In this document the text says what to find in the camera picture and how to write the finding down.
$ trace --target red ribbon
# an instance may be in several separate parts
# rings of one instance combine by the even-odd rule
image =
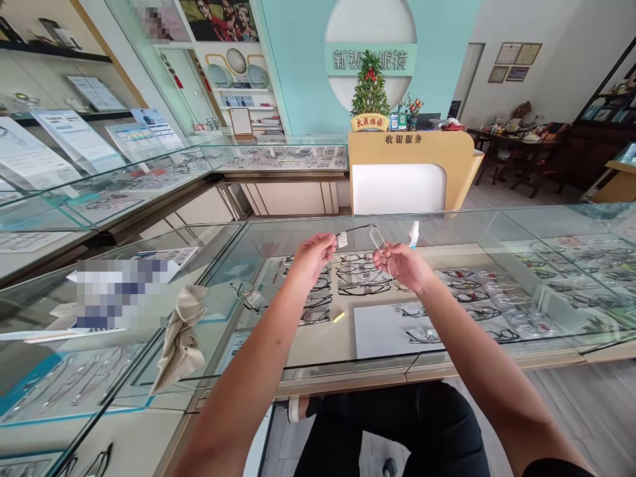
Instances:
[[[364,80],[366,81],[369,78],[371,78],[374,83],[376,82],[376,74],[373,72],[373,67],[369,68],[369,72],[364,77]]]

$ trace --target hand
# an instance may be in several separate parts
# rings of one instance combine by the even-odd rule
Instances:
[[[397,266],[397,281],[407,286],[416,294],[423,292],[426,283],[435,276],[435,272],[428,263],[412,248],[406,244],[386,243],[383,252],[376,250],[373,252],[373,263],[378,270],[389,272],[388,258],[392,257]]]
[[[316,234],[301,242],[293,256],[293,264],[287,282],[297,283],[307,293],[318,281],[320,272],[333,258],[336,251],[336,236],[331,233]]]

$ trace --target spray bottle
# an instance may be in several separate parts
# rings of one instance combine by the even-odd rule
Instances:
[[[413,226],[411,227],[411,231],[409,232],[409,247],[415,250],[417,246],[417,238],[419,237],[419,222],[413,222]]]

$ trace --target person's left hand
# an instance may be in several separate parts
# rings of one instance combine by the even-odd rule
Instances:
[[[331,233],[319,233],[301,242],[293,256],[293,264],[286,281],[298,283],[303,291],[309,293],[335,251],[336,236]]]

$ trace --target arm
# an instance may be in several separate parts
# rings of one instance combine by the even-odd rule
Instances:
[[[284,285],[210,392],[175,477],[240,477],[278,389],[307,295],[335,251],[333,234],[300,244]]]
[[[457,372],[502,442],[515,476],[531,462],[549,457],[594,473],[520,367],[467,314],[424,259],[404,244],[387,246],[383,254],[374,253],[376,267],[387,272],[384,257],[395,260],[398,280],[424,305]]]

